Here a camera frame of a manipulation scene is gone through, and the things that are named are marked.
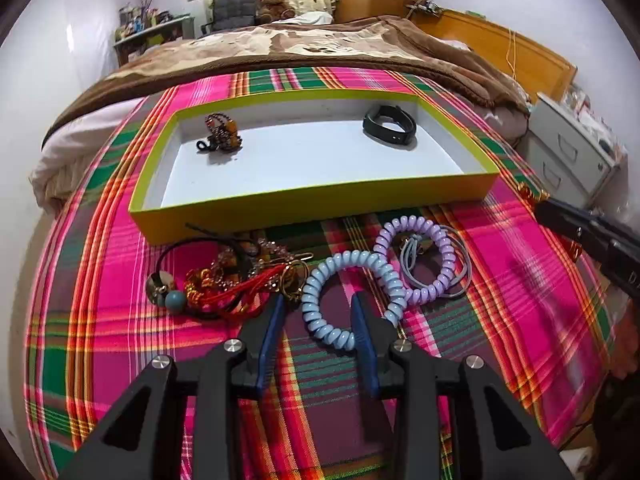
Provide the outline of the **person's right hand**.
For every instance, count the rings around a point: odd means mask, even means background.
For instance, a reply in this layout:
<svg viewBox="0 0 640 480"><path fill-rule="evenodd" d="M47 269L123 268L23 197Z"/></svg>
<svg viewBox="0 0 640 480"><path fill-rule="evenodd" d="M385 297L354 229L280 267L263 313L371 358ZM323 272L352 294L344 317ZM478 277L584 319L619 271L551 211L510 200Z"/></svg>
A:
<svg viewBox="0 0 640 480"><path fill-rule="evenodd" d="M616 336L610 361L610 371L615 378L624 379L638 370L638 349L639 337L634 330Z"/></svg>

